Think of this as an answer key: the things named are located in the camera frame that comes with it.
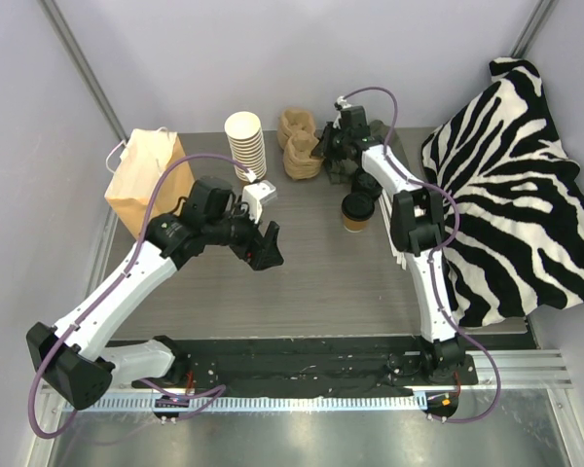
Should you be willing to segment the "brown pulp cup carrier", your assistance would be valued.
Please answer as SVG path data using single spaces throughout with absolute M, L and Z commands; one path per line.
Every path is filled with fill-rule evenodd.
M 299 132 L 305 133 L 310 137 L 310 145 L 304 149 L 304 152 L 313 158 L 312 151 L 318 144 L 315 137 L 316 131 L 317 126 L 311 111 L 299 107 L 288 107 L 279 116 L 276 132 L 278 145 L 285 152 L 287 143 L 292 136 Z

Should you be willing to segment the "black plastic cup lid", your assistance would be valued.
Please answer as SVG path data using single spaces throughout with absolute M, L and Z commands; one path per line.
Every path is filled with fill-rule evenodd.
M 341 210 L 353 216 L 372 217 L 375 212 L 375 202 L 366 194 L 350 193 L 343 198 Z

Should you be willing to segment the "brown paper bag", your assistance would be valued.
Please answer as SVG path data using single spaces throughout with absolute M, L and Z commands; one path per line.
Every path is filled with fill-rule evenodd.
M 133 237 L 138 237 L 150 197 L 161 175 L 174 162 L 185 157 L 178 133 L 164 127 L 157 130 L 134 129 L 121 143 L 119 165 L 105 192 L 105 199 Z M 190 193 L 195 182 L 186 162 L 175 168 L 158 192 L 151 216 L 168 212 Z

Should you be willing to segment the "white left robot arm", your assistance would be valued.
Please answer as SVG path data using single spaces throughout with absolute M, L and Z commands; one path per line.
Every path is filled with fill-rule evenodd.
M 35 324 L 26 341 L 35 369 L 74 409 L 95 404 L 106 391 L 144 378 L 180 386 L 190 358 L 167 336 L 141 344 L 108 342 L 136 308 L 189 260 L 211 245 L 227 246 L 252 269 L 278 267 L 279 226 L 259 229 L 263 207 L 276 197 L 268 181 L 245 186 L 240 196 L 224 180 L 202 177 L 170 212 L 150 220 L 145 239 L 68 315 L 53 326 Z

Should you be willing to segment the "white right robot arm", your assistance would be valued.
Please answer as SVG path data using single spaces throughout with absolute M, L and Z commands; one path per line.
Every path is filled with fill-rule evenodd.
M 390 239 L 404 255 L 420 307 L 419 375 L 433 384 L 447 383 L 464 363 L 465 351 L 448 311 L 443 282 L 443 197 L 411 173 L 388 144 L 371 134 L 363 107 L 343 101 L 335 108 L 336 119 L 326 124 L 320 137 L 320 154 L 329 161 L 357 162 L 390 197 Z

